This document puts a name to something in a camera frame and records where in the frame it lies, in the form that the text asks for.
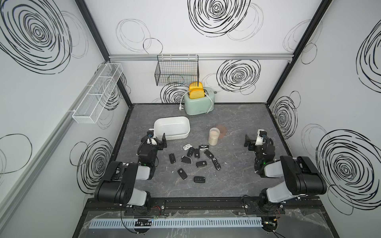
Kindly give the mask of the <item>white storage box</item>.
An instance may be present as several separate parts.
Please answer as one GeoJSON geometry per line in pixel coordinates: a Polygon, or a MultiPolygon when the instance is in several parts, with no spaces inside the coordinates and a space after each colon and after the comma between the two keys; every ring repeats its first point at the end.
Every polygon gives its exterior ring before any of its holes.
{"type": "Polygon", "coordinates": [[[161,139],[165,134],[167,140],[185,139],[190,133],[190,121],[188,118],[169,117],[160,118],[154,123],[154,135],[161,139]]]}

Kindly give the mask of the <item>white car key fob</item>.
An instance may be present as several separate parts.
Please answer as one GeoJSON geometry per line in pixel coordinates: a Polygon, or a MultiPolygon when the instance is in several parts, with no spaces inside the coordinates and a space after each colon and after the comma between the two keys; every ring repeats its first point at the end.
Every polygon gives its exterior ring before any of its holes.
{"type": "Polygon", "coordinates": [[[192,148],[192,145],[189,143],[183,146],[183,150],[188,150],[190,148],[192,148]]]}

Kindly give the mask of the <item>long black flip key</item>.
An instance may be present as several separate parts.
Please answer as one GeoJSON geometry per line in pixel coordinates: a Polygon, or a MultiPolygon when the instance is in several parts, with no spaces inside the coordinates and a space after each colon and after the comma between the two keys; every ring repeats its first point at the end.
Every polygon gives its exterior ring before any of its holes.
{"type": "Polygon", "coordinates": [[[215,169],[219,171],[221,169],[221,166],[220,166],[219,162],[217,161],[217,159],[213,158],[212,162],[213,162],[215,169]]]}

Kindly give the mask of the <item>black key fob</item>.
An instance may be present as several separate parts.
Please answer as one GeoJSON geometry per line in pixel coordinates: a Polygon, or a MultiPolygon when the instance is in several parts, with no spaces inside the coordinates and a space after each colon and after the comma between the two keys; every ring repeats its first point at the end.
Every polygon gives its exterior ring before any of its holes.
{"type": "Polygon", "coordinates": [[[205,151],[204,151],[204,154],[205,154],[209,159],[213,159],[213,158],[214,158],[214,155],[213,155],[209,150],[205,150],[205,151]]]}

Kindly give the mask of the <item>black chrome Bentley key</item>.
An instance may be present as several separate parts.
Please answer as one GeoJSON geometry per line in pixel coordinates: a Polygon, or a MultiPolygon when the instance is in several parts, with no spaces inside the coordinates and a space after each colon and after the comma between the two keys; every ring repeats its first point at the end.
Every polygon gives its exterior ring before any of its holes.
{"type": "Polygon", "coordinates": [[[198,148],[199,148],[199,150],[202,150],[202,151],[208,150],[209,149],[209,145],[200,145],[198,148]]]}

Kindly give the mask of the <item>black key bottom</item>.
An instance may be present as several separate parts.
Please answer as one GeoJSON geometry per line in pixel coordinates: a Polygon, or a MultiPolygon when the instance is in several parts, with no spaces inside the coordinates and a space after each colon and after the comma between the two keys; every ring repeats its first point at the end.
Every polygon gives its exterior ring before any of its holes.
{"type": "Polygon", "coordinates": [[[202,176],[195,176],[193,178],[193,181],[195,183],[205,183],[206,182],[206,178],[205,177],[202,177],[202,176]]]}

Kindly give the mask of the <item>black flip key with buttons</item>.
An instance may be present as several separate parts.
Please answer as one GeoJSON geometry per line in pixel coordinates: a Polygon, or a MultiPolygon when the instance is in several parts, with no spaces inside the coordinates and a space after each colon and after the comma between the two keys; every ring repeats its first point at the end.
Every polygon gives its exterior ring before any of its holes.
{"type": "Polygon", "coordinates": [[[193,154],[194,154],[194,148],[193,148],[193,147],[190,147],[190,148],[188,149],[187,156],[188,156],[188,157],[191,157],[191,156],[193,156],[193,154]]]}

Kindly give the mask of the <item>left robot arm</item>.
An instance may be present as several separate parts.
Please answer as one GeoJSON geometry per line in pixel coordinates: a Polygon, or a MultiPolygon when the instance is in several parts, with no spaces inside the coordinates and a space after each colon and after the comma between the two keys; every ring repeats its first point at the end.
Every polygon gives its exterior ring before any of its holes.
{"type": "Polygon", "coordinates": [[[148,191],[135,188],[137,180],[151,180],[158,165],[157,153],[167,147],[166,135],[158,139],[147,134],[137,150],[137,163],[111,162],[97,185],[94,198],[98,202],[139,207],[147,214],[152,209],[148,191]]]}

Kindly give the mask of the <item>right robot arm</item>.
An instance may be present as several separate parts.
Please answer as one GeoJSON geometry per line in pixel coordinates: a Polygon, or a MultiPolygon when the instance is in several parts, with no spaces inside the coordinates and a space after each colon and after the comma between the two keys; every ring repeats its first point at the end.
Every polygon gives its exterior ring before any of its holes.
{"type": "Polygon", "coordinates": [[[257,200],[258,209],[262,211],[268,204],[278,205],[288,200],[303,197],[324,195],[327,184],[311,162],[309,157],[280,156],[275,159],[274,141],[267,132],[259,130],[256,139],[245,135],[244,146],[255,153],[255,173],[262,178],[284,178],[276,186],[264,188],[257,200]]]}

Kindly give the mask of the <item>black VW flip key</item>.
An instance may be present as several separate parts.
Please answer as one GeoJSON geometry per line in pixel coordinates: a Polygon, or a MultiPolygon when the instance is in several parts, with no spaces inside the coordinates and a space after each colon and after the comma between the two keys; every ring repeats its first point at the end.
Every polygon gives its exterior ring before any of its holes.
{"type": "Polygon", "coordinates": [[[200,150],[198,148],[195,149],[195,151],[194,151],[194,157],[197,158],[197,159],[200,158],[200,150]]]}

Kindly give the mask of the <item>round cork coaster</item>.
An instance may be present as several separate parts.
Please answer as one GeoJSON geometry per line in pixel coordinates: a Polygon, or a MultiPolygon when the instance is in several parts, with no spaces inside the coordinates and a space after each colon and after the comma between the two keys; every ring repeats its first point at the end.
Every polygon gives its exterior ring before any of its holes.
{"type": "Polygon", "coordinates": [[[220,131],[219,139],[222,139],[227,133],[227,128],[224,125],[217,125],[216,128],[220,131]]]}

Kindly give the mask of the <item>beige cylindrical cup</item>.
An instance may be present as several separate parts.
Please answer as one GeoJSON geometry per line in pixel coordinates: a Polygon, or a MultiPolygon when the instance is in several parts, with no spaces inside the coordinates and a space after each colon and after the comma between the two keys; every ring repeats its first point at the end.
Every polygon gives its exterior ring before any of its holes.
{"type": "Polygon", "coordinates": [[[219,136],[220,136],[220,130],[218,128],[211,128],[209,130],[208,144],[211,146],[217,145],[219,136]]]}

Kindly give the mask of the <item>mint green toaster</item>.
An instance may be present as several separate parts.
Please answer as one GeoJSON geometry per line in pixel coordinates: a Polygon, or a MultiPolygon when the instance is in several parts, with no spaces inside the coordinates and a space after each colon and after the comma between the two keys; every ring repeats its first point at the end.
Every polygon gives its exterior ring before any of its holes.
{"type": "Polygon", "coordinates": [[[204,97],[190,99],[189,93],[184,94],[184,109],[190,116],[208,114],[214,110],[215,93],[210,87],[204,88],[204,97]]]}

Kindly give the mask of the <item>yellow toast slices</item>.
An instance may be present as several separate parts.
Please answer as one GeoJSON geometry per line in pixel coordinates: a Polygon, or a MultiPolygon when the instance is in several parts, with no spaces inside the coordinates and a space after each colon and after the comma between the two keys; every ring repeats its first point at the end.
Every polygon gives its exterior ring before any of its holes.
{"type": "Polygon", "coordinates": [[[189,85],[189,98],[199,99],[205,96],[203,85],[199,81],[192,82],[189,85]]]}

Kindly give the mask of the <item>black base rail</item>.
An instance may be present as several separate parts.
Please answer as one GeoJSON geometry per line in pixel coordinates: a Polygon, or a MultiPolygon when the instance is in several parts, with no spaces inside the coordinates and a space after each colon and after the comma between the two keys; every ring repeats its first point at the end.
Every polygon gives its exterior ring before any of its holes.
{"type": "Polygon", "coordinates": [[[119,208],[133,215],[166,214],[171,211],[182,210],[244,210],[247,214],[257,214],[268,210],[284,208],[310,208],[322,207],[322,202],[318,197],[293,198],[286,202],[274,204],[265,201],[264,198],[254,196],[241,197],[168,197],[150,198],[147,205],[122,205],[98,202],[89,199],[84,210],[86,211],[116,211],[119,208]]]}

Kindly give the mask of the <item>white mesh wall shelf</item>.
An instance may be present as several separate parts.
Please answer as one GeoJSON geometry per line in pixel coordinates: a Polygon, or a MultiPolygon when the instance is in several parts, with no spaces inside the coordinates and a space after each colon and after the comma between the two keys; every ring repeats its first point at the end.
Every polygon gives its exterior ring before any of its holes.
{"type": "Polygon", "coordinates": [[[72,118],[79,124],[95,124],[106,108],[122,73],[123,67],[120,63],[101,64],[72,118]]]}

